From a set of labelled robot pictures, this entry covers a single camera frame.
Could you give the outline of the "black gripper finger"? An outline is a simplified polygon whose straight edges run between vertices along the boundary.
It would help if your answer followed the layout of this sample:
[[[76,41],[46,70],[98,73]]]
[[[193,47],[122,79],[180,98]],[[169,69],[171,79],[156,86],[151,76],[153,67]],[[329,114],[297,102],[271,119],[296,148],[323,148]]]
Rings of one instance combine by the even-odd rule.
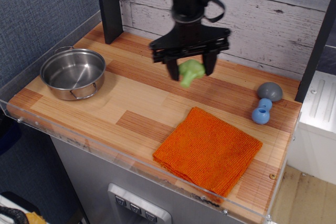
[[[166,67],[170,74],[171,79],[174,81],[179,81],[180,72],[179,72],[179,66],[177,64],[177,60],[172,59],[172,60],[167,61]]]
[[[205,68],[205,74],[207,76],[210,76],[215,69],[217,55],[218,55],[217,51],[210,51],[202,55],[203,65]]]

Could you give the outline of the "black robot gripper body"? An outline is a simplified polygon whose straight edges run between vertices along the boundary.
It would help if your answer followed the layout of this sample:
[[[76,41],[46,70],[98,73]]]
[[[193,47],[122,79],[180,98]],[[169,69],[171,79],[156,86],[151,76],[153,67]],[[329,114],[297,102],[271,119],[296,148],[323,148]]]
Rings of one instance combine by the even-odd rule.
[[[209,27],[201,22],[176,23],[169,33],[150,43],[153,62],[167,63],[180,58],[219,53],[229,48],[230,34],[228,28]]]

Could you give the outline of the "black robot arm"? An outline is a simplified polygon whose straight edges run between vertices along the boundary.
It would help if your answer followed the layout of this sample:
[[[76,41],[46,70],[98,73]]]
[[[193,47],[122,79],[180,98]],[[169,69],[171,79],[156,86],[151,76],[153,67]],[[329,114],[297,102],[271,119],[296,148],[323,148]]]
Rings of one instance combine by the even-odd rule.
[[[205,73],[209,76],[214,71],[218,54],[229,49],[228,28],[202,24],[202,19],[206,17],[205,8],[210,2],[222,10],[218,16],[208,18],[209,22],[215,23],[225,14],[225,5],[220,0],[173,0],[173,29],[150,43],[153,61],[165,64],[170,77],[175,81],[179,80],[180,76],[178,59],[201,55]]]

